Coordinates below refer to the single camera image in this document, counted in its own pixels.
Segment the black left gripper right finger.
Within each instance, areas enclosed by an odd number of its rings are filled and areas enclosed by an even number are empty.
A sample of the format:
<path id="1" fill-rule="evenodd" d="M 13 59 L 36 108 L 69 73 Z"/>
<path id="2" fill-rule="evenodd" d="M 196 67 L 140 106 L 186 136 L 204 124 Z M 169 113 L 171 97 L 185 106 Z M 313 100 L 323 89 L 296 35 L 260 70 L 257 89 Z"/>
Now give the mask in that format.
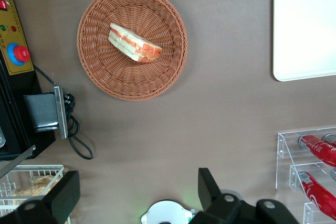
<path id="1" fill-rule="evenodd" d="M 252 206 L 235 191 L 222 192 L 208 168 L 198 169 L 198 197 L 198 223 L 298 223 L 279 201 L 261 199 Z"/>

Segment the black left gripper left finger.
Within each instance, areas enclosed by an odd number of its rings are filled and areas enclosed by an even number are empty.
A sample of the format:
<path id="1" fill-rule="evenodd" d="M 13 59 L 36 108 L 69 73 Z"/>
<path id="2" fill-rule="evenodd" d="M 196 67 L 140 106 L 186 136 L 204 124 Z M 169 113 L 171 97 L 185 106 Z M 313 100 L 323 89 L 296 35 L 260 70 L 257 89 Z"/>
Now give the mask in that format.
<path id="1" fill-rule="evenodd" d="M 47 195 L 24 201 L 1 223 L 65 223 L 79 199 L 79 172 L 69 171 Z"/>

